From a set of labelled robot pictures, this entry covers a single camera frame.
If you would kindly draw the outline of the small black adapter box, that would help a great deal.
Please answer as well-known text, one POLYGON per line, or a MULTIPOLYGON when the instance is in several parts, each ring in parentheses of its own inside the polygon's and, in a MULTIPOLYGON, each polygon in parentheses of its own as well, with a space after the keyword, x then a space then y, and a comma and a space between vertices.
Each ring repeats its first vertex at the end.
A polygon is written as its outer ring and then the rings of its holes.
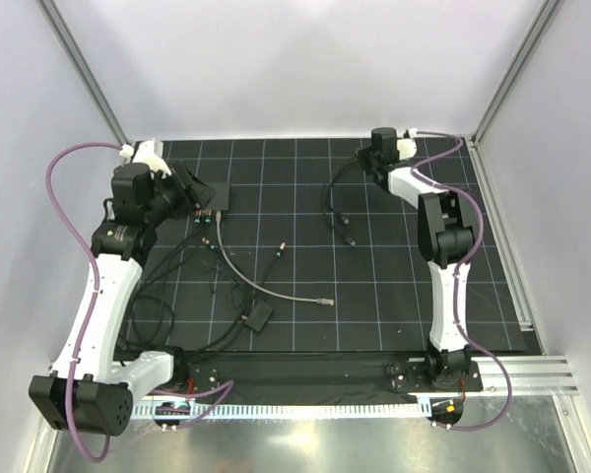
POLYGON ((260 333, 267 325, 274 309, 265 302, 258 302, 246 316, 243 324, 255 333, 260 333))

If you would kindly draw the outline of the black ethernet cable pulled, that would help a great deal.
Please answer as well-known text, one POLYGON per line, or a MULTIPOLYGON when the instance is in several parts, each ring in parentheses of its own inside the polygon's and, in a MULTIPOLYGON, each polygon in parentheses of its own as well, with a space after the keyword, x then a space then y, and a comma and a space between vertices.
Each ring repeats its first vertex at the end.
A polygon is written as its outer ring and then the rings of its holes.
POLYGON ((320 193, 321 216, 324 223, 332 229, 334 221, 338 220, 343 226, 349 223, 349 219, 344 216, 335 206, 334 202, 334 188, 339 179, 349 170, 354 169, 359 165, 356 158, 346 160, 330 174, 329 182, 322 187, 320 193))

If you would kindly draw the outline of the black grid mat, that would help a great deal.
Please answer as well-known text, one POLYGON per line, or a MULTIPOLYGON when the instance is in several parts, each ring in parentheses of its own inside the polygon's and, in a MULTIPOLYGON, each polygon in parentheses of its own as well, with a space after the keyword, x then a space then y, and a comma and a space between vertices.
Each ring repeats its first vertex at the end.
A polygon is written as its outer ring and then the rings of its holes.
POLYGON ((366 145, 357 139, 171 141, 170 163, 230 184, 223 251, 213 223, 169 222, 146 268, 147 289, 124 317, 121 354, 158 344, 195 352, 421 351, 432 322, 418 214, 358 167, 335 185, 349 219, 330 229, 320 193, 366 145), (243 321, 258 302, 274 313, 260 333, 243 321))

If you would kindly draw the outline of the right aluminium corner post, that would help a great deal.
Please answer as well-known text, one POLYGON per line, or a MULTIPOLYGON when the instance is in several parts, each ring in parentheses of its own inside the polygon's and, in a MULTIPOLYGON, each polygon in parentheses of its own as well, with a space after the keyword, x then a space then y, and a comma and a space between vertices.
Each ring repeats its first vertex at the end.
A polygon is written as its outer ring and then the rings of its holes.
POLYGON ((506 100, 514 90, 518 80, 530 63, 556 15, 563 5, 562 0, 544 0, 534 19, 524 34, 515 54, 503 74, 489 104, 483 113, 476 130, 471 135, 472 141, 479 146, 493 126, 506 100))

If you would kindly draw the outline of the aluminium front frame rail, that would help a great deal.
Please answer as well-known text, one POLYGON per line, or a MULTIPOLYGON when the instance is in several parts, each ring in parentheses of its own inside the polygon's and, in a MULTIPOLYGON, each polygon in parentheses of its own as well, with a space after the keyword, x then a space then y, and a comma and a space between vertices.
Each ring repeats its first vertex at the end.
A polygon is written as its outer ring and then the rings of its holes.
POLYGON ((173 372, 168 390, 204 392, 228 380, 231 404, 348 405, 401 402, 411 396, 573 395, 575 378, 561 356, 476 357, 466 374, 427 378, 421 357, 401 353, 228 353, 173 372))

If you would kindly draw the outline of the black network switch box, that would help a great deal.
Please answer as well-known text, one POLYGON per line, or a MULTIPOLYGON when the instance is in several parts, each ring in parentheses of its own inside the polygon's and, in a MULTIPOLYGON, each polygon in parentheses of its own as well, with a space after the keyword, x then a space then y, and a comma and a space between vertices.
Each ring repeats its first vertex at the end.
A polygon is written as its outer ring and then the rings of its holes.
POLYGON ((212 202, 202 211, 206 212, 226 212, 230 208, 230 184, 227 182, 207 183, 217 191, 212 202))

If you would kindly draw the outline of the aluminium corner post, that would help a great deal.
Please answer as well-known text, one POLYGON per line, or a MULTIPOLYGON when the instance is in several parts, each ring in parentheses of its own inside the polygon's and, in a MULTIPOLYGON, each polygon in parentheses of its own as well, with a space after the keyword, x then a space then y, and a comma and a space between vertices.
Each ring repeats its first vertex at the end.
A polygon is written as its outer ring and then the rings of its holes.
POLYGON ((102 121, 111 132, 118 144, 129 142, 116 114, 107 100, 98 80, 95 77, 81 47, 76 41, 70 27, 66 23, 57 4, 52 0, 36 0, 35 4, 45 17, 52 32, 57 38, 73 70, 81 81, 88 96, 94 103, 102 121))
POLYGON ((563 5, 562 0, 544 0, 534 19, 524 34, 515 54, 503 74, 489 104, 483 113, 476 130, 471 135, 472 141, 479 146, 493 126, 506 100, 514 90, 518 80, 530 63, 556 15, 563 5))

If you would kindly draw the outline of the left aluminium corner post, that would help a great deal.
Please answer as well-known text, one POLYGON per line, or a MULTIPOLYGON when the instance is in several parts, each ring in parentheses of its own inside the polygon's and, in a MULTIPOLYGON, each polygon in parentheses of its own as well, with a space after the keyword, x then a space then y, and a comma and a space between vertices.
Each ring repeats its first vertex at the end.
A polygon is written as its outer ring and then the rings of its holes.
POLYGON ((81 47, 76 41, 70 27, 66 23, 57 4, 52 0, 36 0, 35 4, 45 17, 52 32, 57 38, 73 70, 81 81, 88 96, 94 103, 102 121, 111 132, 118 144, 129 142, 116 114, 107 100, 98 80, 95 77, 81 47))

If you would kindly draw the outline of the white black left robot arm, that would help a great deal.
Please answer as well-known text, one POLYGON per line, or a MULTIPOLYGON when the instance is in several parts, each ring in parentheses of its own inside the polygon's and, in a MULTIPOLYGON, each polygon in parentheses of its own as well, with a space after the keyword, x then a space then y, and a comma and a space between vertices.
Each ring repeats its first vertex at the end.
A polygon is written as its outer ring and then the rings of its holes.
POLYGON ((32 378, 29 397, 54 430, 118 437, 135 402, 157 388, 177 394, 187 386, 179 347, 155 345, 118 370, 112 362, 158 227, 203 209, 215 193, 182 163, 120 166, 111 193, 108 214, 86 246, 91 268, 70 335, 49 373, 32 378))

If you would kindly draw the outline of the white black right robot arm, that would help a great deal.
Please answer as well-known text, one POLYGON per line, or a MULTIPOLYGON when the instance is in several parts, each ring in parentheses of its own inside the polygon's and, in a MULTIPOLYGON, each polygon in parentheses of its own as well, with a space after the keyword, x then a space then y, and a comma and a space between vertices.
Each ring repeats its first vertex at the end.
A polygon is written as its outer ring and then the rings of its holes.
POLYGON ((417 241, 431 277, 432 323, 427 339, 424 383, 449 390, 471 370, 471 343, 466 329, 466 288, 470 260, 483 237, 482 213, 466 192, 420 171, 461 148, 463 140, 437 133, 454 146, 413 165, 417 129, 399 135, 392 127, 371 130, 370 144, 357 150, 361 170, 387 193, 418 211, 417 241))

